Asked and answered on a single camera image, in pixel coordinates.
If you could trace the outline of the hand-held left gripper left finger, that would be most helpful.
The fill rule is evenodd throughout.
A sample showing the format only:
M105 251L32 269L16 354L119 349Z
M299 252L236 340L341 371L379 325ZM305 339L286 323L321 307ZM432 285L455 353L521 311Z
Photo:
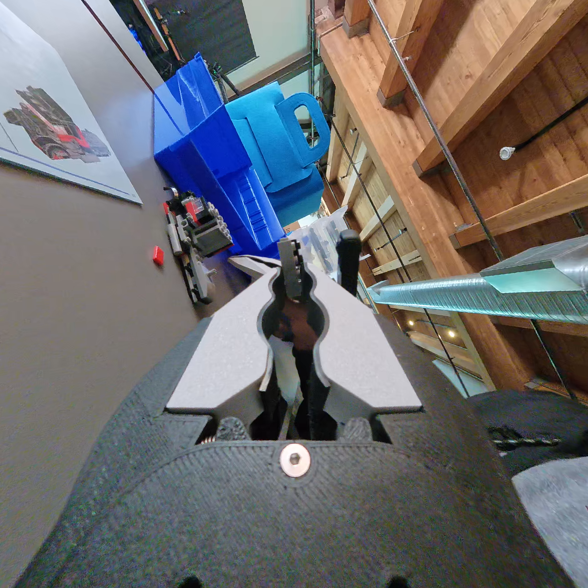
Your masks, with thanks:
M232 416L248 427L264 413L270 420L279 414L274 354L262 329L279 274L270 268L210 318L166 403L168 412Z

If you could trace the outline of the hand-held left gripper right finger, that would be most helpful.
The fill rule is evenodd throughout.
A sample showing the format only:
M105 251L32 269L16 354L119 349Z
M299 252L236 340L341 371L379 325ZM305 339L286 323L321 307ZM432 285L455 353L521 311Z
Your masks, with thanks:
M376 315L315 266L307 320L318 339L315 372L327 388L321 407L339 424L354 417L413 413L423 405Z

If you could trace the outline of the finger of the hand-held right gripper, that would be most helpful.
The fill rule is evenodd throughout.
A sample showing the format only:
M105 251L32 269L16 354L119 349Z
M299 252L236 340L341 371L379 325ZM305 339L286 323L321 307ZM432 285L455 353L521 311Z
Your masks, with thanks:
M282 266L281 261L278 259L249 254L231 256L228 258L228 262L250 276L253 281L263 275L272 273L275 268L281 268Z

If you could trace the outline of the grey toy brick assembly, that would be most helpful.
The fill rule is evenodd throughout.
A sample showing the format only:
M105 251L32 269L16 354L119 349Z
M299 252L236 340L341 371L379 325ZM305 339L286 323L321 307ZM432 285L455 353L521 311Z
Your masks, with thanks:
M300 302L303 297L303 257L295 239L282 238L277 243L285 292L288 298Z

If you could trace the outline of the brown desk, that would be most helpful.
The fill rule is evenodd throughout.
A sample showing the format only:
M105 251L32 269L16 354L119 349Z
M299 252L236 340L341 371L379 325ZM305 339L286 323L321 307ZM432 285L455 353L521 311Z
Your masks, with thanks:
M12 587L121 401L248 282L217 255L213 302L189 302L153 158L163 81L112 4L3 3L60 54L143 202L1 166L1 587Z

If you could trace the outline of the person's right hand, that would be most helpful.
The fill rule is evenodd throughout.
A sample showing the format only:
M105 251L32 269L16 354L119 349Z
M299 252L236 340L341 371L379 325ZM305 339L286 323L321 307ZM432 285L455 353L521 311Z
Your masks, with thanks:
M307 304L286 298L274 335L293 343L299 352L312 352L318 336L307 322Z

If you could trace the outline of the clear plastic container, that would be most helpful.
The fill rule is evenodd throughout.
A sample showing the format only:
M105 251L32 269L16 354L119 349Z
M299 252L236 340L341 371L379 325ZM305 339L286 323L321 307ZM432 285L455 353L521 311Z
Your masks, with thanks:
M312 224L299 228L289 234L289 239L300 245L300 253L307 264L312 264L331 279L337 279L339 256L336 245L340 233L348 228L345 205L333 214L321 217Z

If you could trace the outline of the toy brick truck model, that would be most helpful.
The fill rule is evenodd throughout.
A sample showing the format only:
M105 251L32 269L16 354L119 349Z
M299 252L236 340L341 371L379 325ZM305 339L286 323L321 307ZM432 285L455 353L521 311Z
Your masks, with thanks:
M191 302L208 305L212 301L212 275L204 262L233 246L224 218L204 196L164 187L171 197L164 202L166 230L174 257L183 273Z

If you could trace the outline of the light blue felt bag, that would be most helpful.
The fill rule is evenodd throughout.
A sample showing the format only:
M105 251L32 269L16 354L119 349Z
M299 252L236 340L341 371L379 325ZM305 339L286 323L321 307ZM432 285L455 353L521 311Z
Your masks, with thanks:
M319 139L310 146L296 110L306 107ZM316 163L329 150L330 128L316 98L283 96L277 82L226 104L252 165L281 226L316 212L323 180Z

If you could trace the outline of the blue plastic bin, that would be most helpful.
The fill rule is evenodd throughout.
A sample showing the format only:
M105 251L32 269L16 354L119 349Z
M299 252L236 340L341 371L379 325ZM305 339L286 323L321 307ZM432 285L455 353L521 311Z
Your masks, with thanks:
M217 208L233 254L279 259L285 233L200 53L155 90L153 133L156 161Z

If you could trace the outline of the thin metal ceiling pipe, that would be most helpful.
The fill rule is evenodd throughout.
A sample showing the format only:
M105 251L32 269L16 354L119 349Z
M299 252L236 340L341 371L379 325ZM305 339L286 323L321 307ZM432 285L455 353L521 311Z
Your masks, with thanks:
M422 97L422 94L420 93L413 77L412 74L409 72L408 70L408 66L405 63L405 60L403 59L403 57L401 56L401 53L399 52L399 49L397 48L396 45L396 38L393 38L391 36L391 34L388 32L386 25L384 24L384 21L382 19L382 17L380 16L378 9L376 8L376 5L374 4L373 1L368 1L367 2L372 14L375 16L376 20L378 21L378 24L380 26L380 28L382 29L382 32L387 40L387 43L389 44L393 56L396 58L398 65L401 69L402 74L404 75L409 88L411 89L411 91L413 92L413 94L415 95L415 99L417 100L417 103L419 104L420 108L422 109L424 116L429 124L429 127L431 128L433 135L435 136L435 139L438 143L438 146L440 147L443 156L446 159L446 162L449 164L456 180L458 181L458 184L460 185L464 195L466 196L466 199L468 201L468 203L470 204L470 206L472 207L478 222L481 225L481 228L483 230L484 236L486 237L486 239L488 240L488 242L490 243L494 253L496 254L496 257L498 259L498 261L503 261L504 260L504 256L503 253L498 245L498 243L496 242L495 237L491 234L487 223L485 221L485 219L482 217L481 215L481 210L479 209L476 200L474 199L474 196L472 195L467 182L465 180L465 178L463 177L459 166L457 165L457 162L455 161L447 143L445 142L444 138L442 137L442 134L439 131L439 128L437 127L436 123L434 122L429 109L427 108L425 101Z

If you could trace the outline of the person's black jacket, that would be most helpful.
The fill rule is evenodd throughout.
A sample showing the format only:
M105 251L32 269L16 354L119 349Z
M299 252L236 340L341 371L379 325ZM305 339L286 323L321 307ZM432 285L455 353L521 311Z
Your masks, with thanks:
M587 457L587 407L551 392L498 390L467 399L514 477L554 460Z

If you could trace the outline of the dark hanging panel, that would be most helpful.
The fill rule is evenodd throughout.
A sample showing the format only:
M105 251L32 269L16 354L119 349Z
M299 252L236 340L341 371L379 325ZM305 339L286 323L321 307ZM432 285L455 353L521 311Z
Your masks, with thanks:
M180 55L197 53L232 71L257 55L242 1L148 1L164 19Z

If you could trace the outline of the person's grey shirt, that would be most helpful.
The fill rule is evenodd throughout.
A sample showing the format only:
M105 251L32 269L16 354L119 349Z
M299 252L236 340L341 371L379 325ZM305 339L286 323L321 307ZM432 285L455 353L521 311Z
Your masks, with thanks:
M587 587L587 457L540 464L512 482L551 553L576 587Z

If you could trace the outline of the toy instruction booklet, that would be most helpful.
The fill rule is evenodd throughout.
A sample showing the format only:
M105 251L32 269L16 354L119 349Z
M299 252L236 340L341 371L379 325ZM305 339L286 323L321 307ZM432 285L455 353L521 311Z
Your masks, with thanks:
M1 162L142 204L61 56L4 4Z

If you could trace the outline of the silver air duct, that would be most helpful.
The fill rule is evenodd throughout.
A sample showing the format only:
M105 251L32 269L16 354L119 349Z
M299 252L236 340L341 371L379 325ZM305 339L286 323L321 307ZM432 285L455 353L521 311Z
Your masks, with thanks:
M369 288L375 303L587 324L587 236L530 248L480 273Z

